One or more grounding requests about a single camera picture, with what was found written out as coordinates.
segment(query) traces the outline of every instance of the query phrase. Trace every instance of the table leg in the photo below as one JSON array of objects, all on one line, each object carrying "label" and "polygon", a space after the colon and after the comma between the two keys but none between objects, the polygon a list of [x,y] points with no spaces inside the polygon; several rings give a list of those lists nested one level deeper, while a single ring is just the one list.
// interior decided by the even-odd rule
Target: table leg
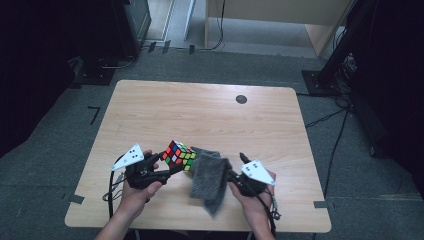
[{"label": "table leg", "polygon": [[194,6],[196,5],[196,0],[191,0],[190,7],[188,8],[186,28],[184,31],[184,41],[187,40],[188,29],[190,28],[191,17],[193,16]]}]

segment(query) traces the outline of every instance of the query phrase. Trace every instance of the person's right hand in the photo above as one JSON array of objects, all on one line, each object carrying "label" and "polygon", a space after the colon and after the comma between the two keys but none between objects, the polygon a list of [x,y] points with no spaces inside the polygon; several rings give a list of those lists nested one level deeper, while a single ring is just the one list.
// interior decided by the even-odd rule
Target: person's right hand
[{"label": "person's right hand", "polygon": [[[277,175],[273,172],[268,172],[275,180]],[[247,222],[249,223],[250,227],[252,228],[256,239],[275,239],[271,234],[268,215],[265,212],[265,208],[261,204],[261,202],[256,197],[243,196],[240,193],[236,184],[232,182],[229,182],[228,184],[230,186],[231,191],[233,192],[234,197],[236,197],[240,201],[243,207],[244,216]],[[264,201],[268,208],[270,208],[272,203],[272,197],[270,194],[274,195],[274,186],[268,185],[267,188],[269,192],[263,192],[259,194],[259,197]]]}]

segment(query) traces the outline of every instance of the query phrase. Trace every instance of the gray carpet floor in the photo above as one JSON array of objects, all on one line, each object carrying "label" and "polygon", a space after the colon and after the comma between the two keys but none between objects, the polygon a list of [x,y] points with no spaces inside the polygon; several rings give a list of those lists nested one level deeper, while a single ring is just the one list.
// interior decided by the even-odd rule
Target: gray carpet floor
[{"label": "gray carpet floor", "polygon": [[[31,137],[1,158],[0,239],[92,239],[99,229],[64,223],[116,82],[121,79],[291,87],[306,93],[301,70],[324,60],[160,48],[143,50],[110,86],[67,89]],[[333,98],[298,96],[305,123],[340,108]],[[95,109],[100,113],[91,125]],[[307,129],[321,186],[344,114]],[[411,176],[391,159],[369,156],[355,112],[347,115],[329,177],[329,233],[278,233],[278,239],[422,239],[424,202]]]}]

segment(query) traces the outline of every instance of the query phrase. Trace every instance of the person's left hand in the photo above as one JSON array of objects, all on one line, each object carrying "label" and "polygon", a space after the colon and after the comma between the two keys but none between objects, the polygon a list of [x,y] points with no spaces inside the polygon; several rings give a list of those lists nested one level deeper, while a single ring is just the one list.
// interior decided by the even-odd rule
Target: person's left hand
[{"label": "person's left hand", "polygon": [[[143,152],[144,155],[152,154],[152,150]],[[162,187],[162,183],[157,181],[150,184],[147,188],[140,190],[131,188],[128,182],[124,181],[124,187],[122,190],[121,203],[116,211],[119,214],[123,214],[131,222],[134,221],[144,209],[146,201],[151,199],[155,193]]]}]

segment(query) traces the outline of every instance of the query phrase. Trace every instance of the rubik's cube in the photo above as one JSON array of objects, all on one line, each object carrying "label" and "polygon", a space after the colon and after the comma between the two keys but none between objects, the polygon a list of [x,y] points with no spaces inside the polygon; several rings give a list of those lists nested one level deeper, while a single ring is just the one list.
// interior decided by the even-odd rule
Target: rubik's cube
[{"label": "rubik's cube", "polygon": [[165,161],[168,166],[175,164],[184,164],[184,171],[188,171],[193,164],[196,152],[184,145],[184,143],[172,140],[166,151],[161,156],[161,160]]}]

